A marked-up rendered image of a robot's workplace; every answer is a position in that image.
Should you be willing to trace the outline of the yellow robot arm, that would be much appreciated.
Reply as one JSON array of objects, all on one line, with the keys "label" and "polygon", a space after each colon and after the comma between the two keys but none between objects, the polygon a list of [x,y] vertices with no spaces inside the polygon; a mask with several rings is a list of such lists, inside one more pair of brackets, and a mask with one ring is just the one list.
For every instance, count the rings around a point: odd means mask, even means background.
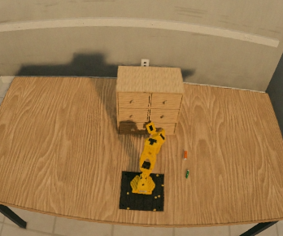
[{"label": "yellow robot arm", "polygon": [[[145,139],[144,143],[144,150],[141,153],[141,158],[139,159],[139,165],[141,166],[140,170],[142,171],[142,174],[140,175],[140,178],[139,176],[135,176],[135,178],[131,181],[130,186],[133,189],[133,193],[137,193],[137,188],[142,188],[149,189],[148,194],[151,194],[151,191],[155,188],[155,184],[152,181],[151,177],[147,177],[146,174],[149,176],[152,169],[154,168],[153,166],[155,165],[156,154],[159,153],[159,144],[161,146],[161,143],[154,138],[147,138]],[[159,147],[159,149],[157,147]],[[145,159],[149,159],[150,162],[144,161]]]}]

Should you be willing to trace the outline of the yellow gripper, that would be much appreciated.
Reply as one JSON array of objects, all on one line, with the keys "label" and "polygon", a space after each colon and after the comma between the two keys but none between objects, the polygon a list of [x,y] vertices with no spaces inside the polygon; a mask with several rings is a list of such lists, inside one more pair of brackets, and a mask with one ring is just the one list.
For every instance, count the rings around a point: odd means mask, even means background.
[{"label": "yellow gripper", "polygon": [[147,127],[148,132],[153,135],[152,138],[160,141],[161,145],[162,145],[162,143],[164,143],[164,141],[166,141],[166,138],[164,136],[164,134],[165,134],[165,130],[164,129],[162,129],[161,132],[158,131],[156,133],[155,132],[156,128],[155,128],[154,122],[149,123],[146,127]]}]

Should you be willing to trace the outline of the wooden chest of drawers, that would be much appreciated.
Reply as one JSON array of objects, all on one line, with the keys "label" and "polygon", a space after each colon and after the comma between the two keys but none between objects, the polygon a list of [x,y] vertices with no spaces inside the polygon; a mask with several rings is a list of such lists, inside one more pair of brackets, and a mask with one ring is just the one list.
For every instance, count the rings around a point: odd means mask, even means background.
[{"label": "wooden chest of drawers", "polygon": [[[118,134],[141,134],[141,133],[120,133],[119,122],[146,122],[149,124],[149,116],[147,121],[119,121],[119,102],[117,102],[118,92],[139,92],[150,93],[148,107],[121,107],[121,108],[148,108],[150,116],[150,108],[160,109],[179,109],[177,122],[155,122],[155,123],[176,123],[178,125],[181,107],[185,96],[183,80],[180,68],[160,68],[160,67],[134,67],[134,66],[119,66],[116,85],[116,106],[117,106],[117,125]],[[167,94],[182,94],[180,108],[162,108],[150,107],[151,93],[167,93]],[[175,135],[165,134],[165,135]]]}]

